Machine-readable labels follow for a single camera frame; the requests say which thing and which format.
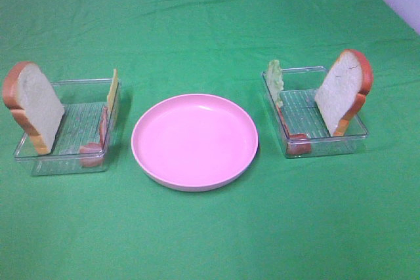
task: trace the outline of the white bread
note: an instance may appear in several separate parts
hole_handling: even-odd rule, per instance
[[[64,107],[37,64],[14,65],[3,82],[3,101],[37,153],[50,153]]]
[[[350,120],[365,103],[372,83],[373,72],[367,58],[357,50],[344,50],[315,95],[331,136],[345,134]]]

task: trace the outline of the pink plate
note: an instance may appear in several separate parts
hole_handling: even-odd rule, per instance
[[[235,103],[210,94],[183,94],[150,108],[131,136],[131,149],[156,182],[184,191],[235,180],[258,148],[255,124]]]

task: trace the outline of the green fabric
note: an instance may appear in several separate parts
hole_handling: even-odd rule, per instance
[[[286,159],[260,73],[362,51],[375,82],[365,152]],[[102,173],[31,177],[0,106],[2,279],[417,279],[420,36],[382,0],[0,0],[0,74],[21,60],[51,81],[122,82],[121,147]],[[242,106],[259,152],[236,181],[170,190],[130,137],[189,92]]]

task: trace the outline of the transparent box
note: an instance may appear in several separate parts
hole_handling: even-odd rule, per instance
[[[107,116],[103,145],[98,151],[80,153],[89,142],[100,143],[99,128],[102,110],[108,106],[107,95],[112,79],[65,80],[51,83],[65,112],[58,128],[52,151],[38,155],[28,135],[23,134],[14,159],[32,176],[101,172],[110,165],[109,150],[117,141],[115,126],[119,111],[120,82],[114,104]]]
[[[323,66],[283,70],[283,106],[278,109],[270,95],[266,72],[262,78],[267,92],[272,121],[282,151],[287,158],[317,157],[360,152],[368,130],[356,114],[344,136],[330,136],[314,101],[327,70]]]

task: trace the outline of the bread slice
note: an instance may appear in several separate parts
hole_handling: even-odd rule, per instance
[[[3,81],[3,101],[37,153],[50,153],[64,107],[37,64],[14,65]]]
[[[344,50],[315,95],[331,136],[345,134],[350,120],[362,108],[373,83],[367,58],[359,51]]]

